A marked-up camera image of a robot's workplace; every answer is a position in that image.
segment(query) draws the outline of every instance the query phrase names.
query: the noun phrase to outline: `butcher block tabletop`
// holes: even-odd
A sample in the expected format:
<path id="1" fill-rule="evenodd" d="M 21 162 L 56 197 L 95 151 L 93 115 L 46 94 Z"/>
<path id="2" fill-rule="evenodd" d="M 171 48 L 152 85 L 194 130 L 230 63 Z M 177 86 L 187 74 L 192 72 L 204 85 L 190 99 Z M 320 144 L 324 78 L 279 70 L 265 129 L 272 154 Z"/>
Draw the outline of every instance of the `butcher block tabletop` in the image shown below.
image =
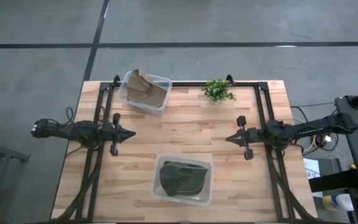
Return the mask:
<path id="1" fill-rule="evenodd" d="M 266 82 L 275 118 L 292 124 L 284 82 Z M 84 82 L 75 121 L 93 120 L 99 84 Z M 277 221 L 264 145 L 251 144 L 254 158 L 246 161 L 243 147 L 225 141 L 239 129 L 236 119 L 240 115 L 247 119 L 246 128 L 260 128 L 252 87 L 231 87 L 236 101 L 216 105 L 203 96 L 200 87 L 173 87 L 161 116 L 133 111 L 118 100 L 117 90 L 114 89 L 110 120 L 114 113 L 120 113 L 121 126 L 135 131 L 136 135 L 117 145 L 118 156 L 110 154 L 111 142 L 105 144 L 94 222 Z M 261 94 L 268 118 L 264 93 L 261 91 Z M 67 152 L 78 147 L 79 143 L 70 142 Z M 52 218 L 61 215 L 80 190 L 86 150 L 81 149 L 65 159 Z M 153 198 L 154 165 L 159 154 L 181 154 L 213 161 L 210 205 L 187 205 Z M 291 191 L 302 206 L 317 217 L 300 148 L 288 147 L 284 161 Z M 85 198 L 84 216 L 88 211 L 89 194 L 90 191 Z M 285 211 L 282 192 L 280 198 Z"/>

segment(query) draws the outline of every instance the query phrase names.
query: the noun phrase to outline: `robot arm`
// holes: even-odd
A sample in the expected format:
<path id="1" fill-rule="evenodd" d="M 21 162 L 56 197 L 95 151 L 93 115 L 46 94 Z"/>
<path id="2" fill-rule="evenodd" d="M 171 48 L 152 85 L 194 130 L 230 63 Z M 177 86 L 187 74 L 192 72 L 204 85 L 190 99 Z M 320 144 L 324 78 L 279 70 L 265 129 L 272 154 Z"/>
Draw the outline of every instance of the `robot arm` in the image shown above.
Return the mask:
<path id="1" fill-rule="evenodd" d="M 292 141 L 307 136 L 321 135 L 324 133 L 351 134 L 358 130 L 358 125 L 353 122 L 350 115 L 338 113 L 323 119 L 310 121 L 303 124 L 290 125 L 282 121 L 271 120 L 266 123 L 264 129 L 245 129 L 246 117 L 240 116 L 237 125 L 240 129 L 236 134 L 226 138 L 227 141 L 245 147 L 244 157 L 249 160 L 253 157 L 248 144 L 264 142 L 273 148 L 286 148 Z"/>
<path id="2" fill-rule="evenodd" d="M 55 136 L 77 141 L 84 147 L 94 148 L 100 141 L 114 141 L 122 143 L 136 133 L 126 130 L 119 125 L 120 114 L 113 116 L 113 121 L 105 121 L 102 125 L 97 125 L 92 121 L 69 122 L 65 124 L 57 123 L 51 119 L 40 119 L 34 123 L 31 134 L 35 138 L 48 138 Z"/>

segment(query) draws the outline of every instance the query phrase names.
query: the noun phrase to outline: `potted plant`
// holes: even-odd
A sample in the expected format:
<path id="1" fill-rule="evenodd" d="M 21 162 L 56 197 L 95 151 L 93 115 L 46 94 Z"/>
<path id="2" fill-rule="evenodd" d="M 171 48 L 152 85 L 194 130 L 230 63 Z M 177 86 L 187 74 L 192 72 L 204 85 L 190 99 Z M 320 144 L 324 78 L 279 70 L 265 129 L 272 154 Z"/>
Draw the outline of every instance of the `potted plant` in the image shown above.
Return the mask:
<path id="1" fill-rule="evenodd" d="M 220 103 L 229 100 L 236 100 L 232 92 L 229 92 L 230 84 L 224 81 L 222 78 L 217 80 L 208 80 L 206 85 L 201 88 L 204 92 L 204 96 L 207 96 L 212 103 Z"/>

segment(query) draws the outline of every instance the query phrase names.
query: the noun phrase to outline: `gray floor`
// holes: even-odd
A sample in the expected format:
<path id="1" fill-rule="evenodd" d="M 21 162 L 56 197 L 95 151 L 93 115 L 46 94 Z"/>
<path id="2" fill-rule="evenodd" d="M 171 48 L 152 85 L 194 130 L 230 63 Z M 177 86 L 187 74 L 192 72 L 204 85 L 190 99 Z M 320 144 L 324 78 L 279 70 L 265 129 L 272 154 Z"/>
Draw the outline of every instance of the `gray floor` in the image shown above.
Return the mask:
<path id="1" fill-rule="evenodd" d="M 0 0 L 0 44 L 91 43 L 103 1 Z M 358 0 L 111 1 L 101 42 L 358 41 Z M 0 191 L 0 223 L 48 220 L 67 142 L 35 139 L 37 119 L 65 121 L 75 107 L 89 49 L 0 49 L 0 144 L 31 153 L 13 162 Z M 284 80 L 292 105 L 358 93 L 358 47 L 99 49 L 91 80 L 141 68 L 173 80 L 233 75 Z M 305 108 L 309 119 L 333 105 Z M 293 110 L 294 117 L 303 119 Z M 342 167 L 352 162 L 343 136 Z M 310 158 L 329 158 L 324 151 Z M 341 214 L 324 220 L 341 221 Z"/>
<path id="2" fill-rule="evenodd" d="M 358 0 L 117 0 L 101 42 L 358 41 Z"/>

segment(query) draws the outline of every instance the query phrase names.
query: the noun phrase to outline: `clear plastic container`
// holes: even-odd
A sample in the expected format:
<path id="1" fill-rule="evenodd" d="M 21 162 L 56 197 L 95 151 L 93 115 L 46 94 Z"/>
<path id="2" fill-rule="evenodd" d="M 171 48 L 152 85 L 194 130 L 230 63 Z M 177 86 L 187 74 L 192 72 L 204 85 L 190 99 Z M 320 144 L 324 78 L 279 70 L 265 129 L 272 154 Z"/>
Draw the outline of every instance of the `clear plastic container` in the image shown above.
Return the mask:
<path id="1" fill-rule="evenodd" d="M 181 164 L 190 164 L 196 167 L 202 167 L 207 169 L 205 176 L 202 175 L 194 175 L 198 177 L 204 177 L 204 179 L 199 178 L 198 180 L 203 181 L 202 190 L 199 191 L 196 195 L 174 195 L 168 196 L 166 190 L 162 187 L 160 181 L 160 171 L 161 168 L 170 162 L 173 163 L 181 163 Z M 181 155 L 172 155 L 172 154 L 160 154 L 157 156 L 155 161 L 155 175 L 154 175 L 154 182 L 152 186 L 152 195 L 154 198 L 160 200 L 168 200 L 171 202 L 179 202 L 179 203 L 186 203 L 190 205 L 209 205 L 212 201 L 212 191 L 213 191 L 213 178 L 214 178 L 214 165 L 211 161 L 204 161 L 198 158 L 189 158 L 183 157 Z M 193 180 L 186 181 L 186 183 L 193 184 Z"/>
<path id="2" fill-rule="evenodd" d="M 145 105 L 142 103 L 136 103 L 136 102 L 127 100 L 127 84 L 128 84 L 129 77 L 131 76 L 131 73 L 132 73 L 132 71 L 129 71 L 125 74 L 125 77 L 121 83 L 121 86 L 118 89 L 117 96 L 118 96 L 119 100 L 123 103 L 126 103 L 126 104 L 140 110 L 143 113 L 148 113 L 148 114 L 152 114 L 152 115 L 162 114 L 166 105 L 167 105 L 167 101 L 169 99 L 169 93 L 171 92 L 171 89 L 172 89 L 172 81 L 170 79 L 167 79 L 164 77 L 159 77 L 156 75 L 149 74 L 149 78 L 152 82 L 167 89 L 167 95 L 165 95 L 165 99 L 164 99 L 162 106 L 154 107 L 154 106 Z"/>

